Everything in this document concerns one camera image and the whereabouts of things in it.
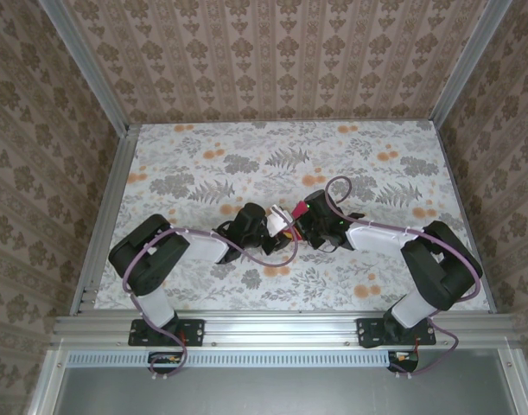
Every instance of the black mounting bracket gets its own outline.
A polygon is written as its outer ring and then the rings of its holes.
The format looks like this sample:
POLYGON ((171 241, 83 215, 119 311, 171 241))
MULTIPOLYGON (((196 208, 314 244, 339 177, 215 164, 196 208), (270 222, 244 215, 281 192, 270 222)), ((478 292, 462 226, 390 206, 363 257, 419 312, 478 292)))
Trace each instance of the black mounting bracket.
MULTIPOLYGON (((177 323, 174 335, 179 337, 187 347, 200 347, 204 342, 204 320, 180 319, 177 323)), ((166 335, 162 335, 151 329, 142 320, 133 320, 127 344, 130 346, 178 346, 176 342, 166 335)))
POLYGON ((427 319, 423 319, 413 328, 405 331, 404 336, 395 341, 388 336, 383 318, 359 318, 356 320, 358 343, 362 348, 377 346, 433 346, 436 344, 435 331, 427 319))

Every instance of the white object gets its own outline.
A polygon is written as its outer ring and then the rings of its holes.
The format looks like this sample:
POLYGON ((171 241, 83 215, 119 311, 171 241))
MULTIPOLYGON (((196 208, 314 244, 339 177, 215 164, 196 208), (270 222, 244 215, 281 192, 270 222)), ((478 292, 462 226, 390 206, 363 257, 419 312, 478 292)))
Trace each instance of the white object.
POLYGON ((270 236, 275 236, 279 232, 289 227, 289 224, 285 222, 283 218, 274 211, 274 209, 281 212, 289 222, 293 221, 289 212, 282 210, 278 205, 273 205, 271 207, 271 214, 269 214, 267 217, 267 230, 269 231, 270 236))
POLYGON ((353 223, 347 230, 347 238, 356 251, 374 251, 402 259, 400 249, 417 236, 353 223))
POLYGON ((213 263, 221 261, 229 249, 229 245, 222 240, 209 236, 178 232, 190 244, 180 260, 204 259, 213 263))
POLYGON ((168 300, 163 285, 160 285, 146 296, 137 297, 143 313, 157 326, 161 327, 175 315, 175 310, 168 300))
POLYGON ((435 311, 436 308, 427 303, 416 288, 392 308, 392 316, 405 328, 411 329, 435 311))
MULTIPOLYGON (((417 235, 354 223, 347 230, 347 238, 356 251, 374 251, 404 259, 400 250, 417 235)), ((427 303, 415 288, 392 308, 392 316, 405 328, 411 329, 435 311, 436 308, 427 303)))

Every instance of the floral tablecloth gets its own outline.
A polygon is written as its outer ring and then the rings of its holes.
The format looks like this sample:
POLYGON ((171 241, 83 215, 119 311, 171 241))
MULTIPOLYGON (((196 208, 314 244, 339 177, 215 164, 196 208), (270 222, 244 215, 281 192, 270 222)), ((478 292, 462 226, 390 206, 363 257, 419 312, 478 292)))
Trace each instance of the floral tablecloth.
MULTIPOLYGON (((155 213, 209 230, 248 201, 291 210, 337 175, 353 181, 341 203, 346 213, 412 227, 443 220, 469 246, 428 121, 144 125, 111 246, 155 213)), ((346 190, 337 182, 331 191, 346 190)), ((291 249, 266 258, 281 262, 291 249)), ((325 253, 304 244, 294 263, 278 269, 245 258, 228 265, 180 261, 164 286, 178 310, 386 310, 413 281, 403 262, 385 255, 325 253)), ((95 308, 132 307, 106 263, 95 308)), ((455 308, 488 310, 488 304, 481 292, 455 308)))

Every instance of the perforated metal strip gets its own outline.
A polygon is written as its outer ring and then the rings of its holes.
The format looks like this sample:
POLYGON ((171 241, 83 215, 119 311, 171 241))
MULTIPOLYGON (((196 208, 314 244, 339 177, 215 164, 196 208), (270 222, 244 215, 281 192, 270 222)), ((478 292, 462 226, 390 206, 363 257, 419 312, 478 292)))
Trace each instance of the perforated metal strip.
MULTIPOLYGON (((67 367, 147 367, 147 351, 73 351, 67 367)), ((186 367, 387 367, 386 350, 190 351, 186 367)), ((169 367, 171 364, 156 364, 169 367)))

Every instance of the beige patterned wall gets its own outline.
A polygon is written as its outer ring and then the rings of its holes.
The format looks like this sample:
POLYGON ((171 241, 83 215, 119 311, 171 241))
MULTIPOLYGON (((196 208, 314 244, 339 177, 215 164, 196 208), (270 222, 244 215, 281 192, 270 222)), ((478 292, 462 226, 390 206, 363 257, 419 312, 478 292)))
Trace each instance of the beige patterned wall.
POLYGON ((487 0, 66 0, 131 123, 427 118, 487 0))
POLYGON ((0 414, 69 312, 116 143, 39 4, 0 0, 0 414))
POLYGON ((528 1, 514 0, 441 128, 501 311, 528 359, 528 1))

